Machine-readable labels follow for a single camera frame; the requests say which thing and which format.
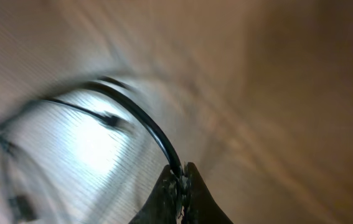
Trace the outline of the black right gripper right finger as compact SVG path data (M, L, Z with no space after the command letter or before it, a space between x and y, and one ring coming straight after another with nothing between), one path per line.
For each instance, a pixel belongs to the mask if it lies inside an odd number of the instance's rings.
M193 162L185 166L187 196L184 199L183 224L233 224L217 205Z

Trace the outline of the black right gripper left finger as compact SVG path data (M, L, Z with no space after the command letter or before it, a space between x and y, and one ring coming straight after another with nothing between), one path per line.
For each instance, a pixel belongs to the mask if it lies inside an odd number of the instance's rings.
M166 165L147 201L129 224L176 224L178 200L177 179L170 165Z

